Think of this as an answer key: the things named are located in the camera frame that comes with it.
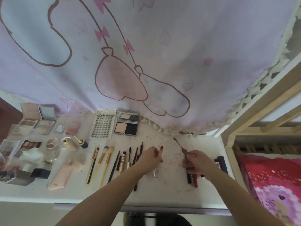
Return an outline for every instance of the white tabletop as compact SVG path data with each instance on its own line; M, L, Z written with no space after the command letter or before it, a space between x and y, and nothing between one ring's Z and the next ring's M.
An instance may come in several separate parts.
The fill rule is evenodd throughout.
M85 129L81 128L80 131L82 133L88 133L89 126L90 125L87 125ZM55 133L54 129L47 136L41 135L40 141L42 141L42 146L40 149L45 149L46 141L51 138L56 137L60 140L65 137L65 134ZM187 138L186 135L179 135L176 136L176 138L187 150L199 149L207 153L211 158L224 156L228 173L231 177L234 177L220 137L197 136ZM136 137L113 134L110 140L87 141L89 143L87 149L79 148L77 152L62 149L58 160L56 160L52 166L51 174L47 180L36 179L28 186L10 185L0 182L0 201L80 203L94 193L100 183L107 154L94 182L89 186L84 184L89 170L90 160L96 147L100 148L101 153L104 146L115 146L115 151L112 154L104 178L103 185L105 185L118 152L126 151L128 157L129 148L131 147L131 161L133 161L136 148L139 147L140 149L141 142L143 142L144 150L150 146L164 146L164 162L158 166L156 177L153 177L151 174L147 177L144 176L139 181L137 191L130 194L124 204L125 206L227 209L214 186L205 178L198 179L198 188L194 188L187 183L186 170L181 167L181 161L184 158L181 149L173 140L173 137L158 133L158 131L149 126L148 123L139 124ZM62 163L70 159L78 159L79 161L85 162L82 171L73 171L64 189L49 191L47 188L48 183L52 181Z

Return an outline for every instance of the person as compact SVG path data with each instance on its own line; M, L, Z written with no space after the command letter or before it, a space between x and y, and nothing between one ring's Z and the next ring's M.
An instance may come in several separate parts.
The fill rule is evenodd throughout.
M162 160L162 151L151 147L139 160L110 183L83 200L56 226L109 226L134 186L146 173L153 171ZM283 226L248 194L234 179L220 170L204 152L193 150L183 160L184 168L193 174L203 174L216 188L239 226Z

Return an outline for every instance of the wooden frame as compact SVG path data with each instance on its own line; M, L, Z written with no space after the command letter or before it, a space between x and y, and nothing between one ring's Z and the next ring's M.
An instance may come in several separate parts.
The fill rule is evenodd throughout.
M260 136L301 136L301 125L296 127L279 127L285 122L293 119L300 114L299 107L288 112L287 116L281 116L277 120L271 122L267 126L250 127L254 122L260 120L269 114L275 108L301 91L301 62L297 64L290 72L288 72L279 82L277 82L269 91L267 91L258 101L256 101L245 113L243 113L236 121L233 122L223 133L221 137L227 152L228 159L236 181L246 189L239 165L237 163L234 150L237 152L238 146L235 146L235 138L238 135L260 135ZM272 144L273 152L283 154L281 148Z

